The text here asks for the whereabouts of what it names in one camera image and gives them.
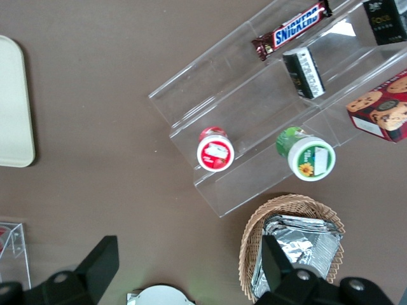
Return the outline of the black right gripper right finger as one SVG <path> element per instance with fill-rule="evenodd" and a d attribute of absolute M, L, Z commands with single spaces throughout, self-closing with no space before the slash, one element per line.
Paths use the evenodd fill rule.
<path fill-rule="evenodd" d="M 263 271 L 270 287 L 261 304 L 392 304 L 384 291 L 365 278 L 343 278 L 337 287 L 315 273 L 294 268 L 273 236 L 262 237 Z"/>

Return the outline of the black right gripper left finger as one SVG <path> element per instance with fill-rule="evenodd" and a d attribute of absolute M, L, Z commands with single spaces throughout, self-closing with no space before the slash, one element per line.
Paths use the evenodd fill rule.
<path fill-rule="evenodd" d="M 118 238 L 105 236 L 73 271 L 53 274 L 36 287 L 1 284 L 1 304 L 98 304 L 119 269 Z"/>

